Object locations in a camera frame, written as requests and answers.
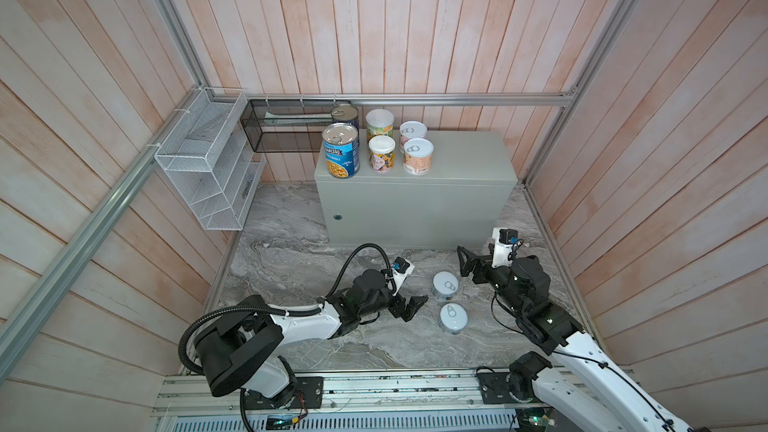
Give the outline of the blue soup can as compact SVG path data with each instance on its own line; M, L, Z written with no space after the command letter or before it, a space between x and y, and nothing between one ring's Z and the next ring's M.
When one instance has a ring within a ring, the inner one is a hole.
M328 172L335 178L351 178L359 171L359 132L347 123L329 125L322 133Z

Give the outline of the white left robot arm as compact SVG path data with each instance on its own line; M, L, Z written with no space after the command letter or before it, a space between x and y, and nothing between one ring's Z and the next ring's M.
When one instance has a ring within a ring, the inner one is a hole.
M309 306L279 307L254 294L234 306L213 310L182 333L177 353L184 368L206 378L215 397L234 391L253 396L274 408L286 408L300 395L300 386L283 346L345 336L375 322L384 311L411 321L427 303L425 295L405 298L401 288L413 273L403 257L389 259L377 244L362 244L351 256L372 249L382 269L367 269L344 288L339 280Z

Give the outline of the short white-top can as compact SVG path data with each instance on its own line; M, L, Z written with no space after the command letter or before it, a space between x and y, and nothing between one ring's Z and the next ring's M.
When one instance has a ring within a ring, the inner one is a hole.
M467 311L461 305L446 303L440 310L439 321L444 332L457 335L467 327L469 318Z

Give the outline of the dark blue tomato can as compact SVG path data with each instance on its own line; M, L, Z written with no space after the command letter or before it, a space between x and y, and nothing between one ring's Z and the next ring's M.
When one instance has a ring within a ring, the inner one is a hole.
M351 104L338 104L330 114L333 123L344 123L359 128L359 110Z

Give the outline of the grey-label short can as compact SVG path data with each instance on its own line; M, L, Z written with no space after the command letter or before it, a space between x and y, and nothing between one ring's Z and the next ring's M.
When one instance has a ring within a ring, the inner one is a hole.
M432 292L437 301L447 302L452 300L457 294L458 289L459 281L454 274L448 271L441 271L434 275Z

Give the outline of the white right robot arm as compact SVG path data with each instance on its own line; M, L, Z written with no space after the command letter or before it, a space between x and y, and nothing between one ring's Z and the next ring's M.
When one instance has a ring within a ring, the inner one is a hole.
M488 255L458 247L460 273L492 287L523 336L537 346L510 364L508 389L538 399L584 431L688 431L690 425L653 399L549 294L550 277L535 256L498 243Z

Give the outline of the orange-label short can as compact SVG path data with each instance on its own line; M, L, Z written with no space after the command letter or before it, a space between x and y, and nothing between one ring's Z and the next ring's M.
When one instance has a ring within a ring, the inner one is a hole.
M425 138L413 138L404 145L404 170L416 176L427 174L431 169L434 145Z

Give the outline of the pink-label short can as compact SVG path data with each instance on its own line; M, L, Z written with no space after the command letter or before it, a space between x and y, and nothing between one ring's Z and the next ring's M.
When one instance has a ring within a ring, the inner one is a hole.
M400 125L400 145L404 146L409 140L416 138L425 138L428 129L425 124L419 121L406 121Z

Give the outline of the yellow can white lid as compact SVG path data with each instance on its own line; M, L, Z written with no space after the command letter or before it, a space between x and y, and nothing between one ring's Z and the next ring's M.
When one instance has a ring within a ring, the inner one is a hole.
M387 109L373 109L365 116L367 140L376 136L393 136L394 115Z
M369 165L374 172L386 173L392 170L396 144L388 135L377 135L368 142Z

